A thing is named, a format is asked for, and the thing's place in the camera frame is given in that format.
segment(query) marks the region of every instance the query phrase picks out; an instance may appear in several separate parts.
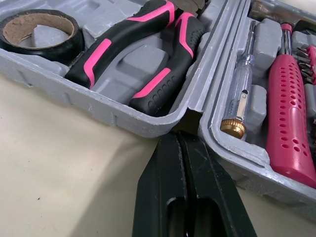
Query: black electrical tape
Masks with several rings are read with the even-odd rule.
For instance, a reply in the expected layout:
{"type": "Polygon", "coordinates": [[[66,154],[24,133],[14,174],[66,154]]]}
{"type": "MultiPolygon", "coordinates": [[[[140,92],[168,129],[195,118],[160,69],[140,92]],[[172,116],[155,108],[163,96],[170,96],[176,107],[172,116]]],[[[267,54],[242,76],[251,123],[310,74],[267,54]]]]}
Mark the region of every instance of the black electrical tape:
{"type": "Polygon", "coordinates": [[[0,22],[0,47],[11,52],[42,56],[50,61],[70,64],[83,50],[84,40],[77,21],[58,10],[33,9],[19,12],[0,22]],[[64,42],[44,47],[23,47],[19,43],[32,35],[37,25],[57,28],[69,35],[64,42]]]}

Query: beige table surface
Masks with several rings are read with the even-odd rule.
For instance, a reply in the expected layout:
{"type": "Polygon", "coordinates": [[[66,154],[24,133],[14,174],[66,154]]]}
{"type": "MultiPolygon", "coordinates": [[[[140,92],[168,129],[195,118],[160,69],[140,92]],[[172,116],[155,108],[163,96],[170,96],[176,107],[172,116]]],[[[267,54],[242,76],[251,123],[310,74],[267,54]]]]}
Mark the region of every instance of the beige table surface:
{"type": "MultiPolygon", "coordinates": [[[[156,142],[0,76],[0,237],[130,236],[156,142]]],[[[315,224],[239,193],[259,237],[316,236],[315,224]]]]}

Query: tool case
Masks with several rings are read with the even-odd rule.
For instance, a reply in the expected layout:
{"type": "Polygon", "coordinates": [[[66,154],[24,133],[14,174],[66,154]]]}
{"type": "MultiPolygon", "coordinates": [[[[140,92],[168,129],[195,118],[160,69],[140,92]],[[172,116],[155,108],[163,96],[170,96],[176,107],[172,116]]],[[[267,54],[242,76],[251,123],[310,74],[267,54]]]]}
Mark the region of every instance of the tool case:
{"type": "MultiPolygon", "coordinates": [[[[0,2],[0,20],[20,11],[57,9],[74,17],[82,28],[85,48],[108,28],[138,12],[145,0],[5,0],[0,2]]],[[[276,0],[261,0],[269,7],[286,9],[316,24],[316,16],[276,0]]],[[[130,98],[160,71],[172,53],[172,31],[166,29],[128,46],[111,62],[92,89],[64,78],[69,67],[37,55],[0,49],[0,71],[9,79],[37,87],[67,105],[89,112],[110,126],[143,137],[167,134],[188,110],[201,113],[199,137],[236,185],[283,203],[293,211],[316,220],[316,190],[274,172],[264,149],[267,139],[268,71],[281,47],[280,24],[257,22],[247,134],[239,140],[220,131],[226,99],[237,58],[244,52],[251,18],[251,0],[210,0],[200,16],[205,34],[195,62],[174,98],[149,116],[129,107],[130,98]]],[[[316,46],[316,36],[294,32],[293,49],[316,46]]]]}

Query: black handle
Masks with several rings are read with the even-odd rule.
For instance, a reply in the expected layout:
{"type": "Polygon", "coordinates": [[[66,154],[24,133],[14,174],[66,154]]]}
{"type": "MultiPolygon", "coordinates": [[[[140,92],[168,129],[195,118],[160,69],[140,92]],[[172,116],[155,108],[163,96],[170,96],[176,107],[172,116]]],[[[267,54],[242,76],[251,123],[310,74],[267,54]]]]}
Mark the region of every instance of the black handle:
{"type": "Polygon", "coordinates": [[[65,78],[92,88],[111,61],[130,44],[155,34],[174,21],[170,1],[150,0],[130,18],[109,28],[72,66],[65,78]]]}
{"type": "Polygon", "coordinates": [[[176,22],[173,55],[166,67],[133,96],[129,106],[145,114],[154,115],[185,76],[203,34],[202,23],[192,14],[182,13],[176,22]]]}

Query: screwdriver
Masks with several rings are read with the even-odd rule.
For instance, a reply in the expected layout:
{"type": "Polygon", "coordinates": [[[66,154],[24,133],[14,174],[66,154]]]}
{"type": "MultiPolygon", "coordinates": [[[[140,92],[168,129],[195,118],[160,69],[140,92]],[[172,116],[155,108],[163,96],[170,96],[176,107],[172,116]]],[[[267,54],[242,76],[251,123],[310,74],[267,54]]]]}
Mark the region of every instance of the screwdriver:
{"type": "Polygon", "coordinates": [[[253,45],[256,22],[250,23],[246,50],[238,59],[229,89],[221,130],[241,139],[245,132],[245,117],[249,108],[249,94],[252,83],[252,66],[254,63],[253,45]]]}
{"type": "Polygon", "coordinates": [[[266,150],[272,169],[316,188],[316,172],[306,131],[306,103],[300,69],[291,55],[289,24],[282,24],[282,46],[269,74],[269,128],[266,150]]]}

